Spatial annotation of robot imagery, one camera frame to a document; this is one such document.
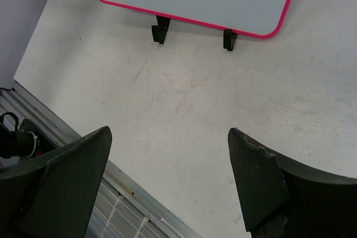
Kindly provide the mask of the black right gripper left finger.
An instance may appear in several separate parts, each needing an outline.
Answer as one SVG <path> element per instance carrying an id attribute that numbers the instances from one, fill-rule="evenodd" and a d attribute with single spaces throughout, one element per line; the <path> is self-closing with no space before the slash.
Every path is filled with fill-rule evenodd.
<path id="1" fill-rule="evenodd" d="M 1 170 L 1 237 L 84 237 L 109 158 L 108 126 Z"/>

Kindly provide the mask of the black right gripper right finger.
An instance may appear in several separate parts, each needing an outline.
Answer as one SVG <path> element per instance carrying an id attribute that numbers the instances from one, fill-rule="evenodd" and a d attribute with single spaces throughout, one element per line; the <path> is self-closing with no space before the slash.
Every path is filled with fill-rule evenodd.
<path id="1" fill-rule="evenodd" d="M 355 237 L 356 179 L 280 154 L 237 128 L 228 147 L 252 237 Z"/>

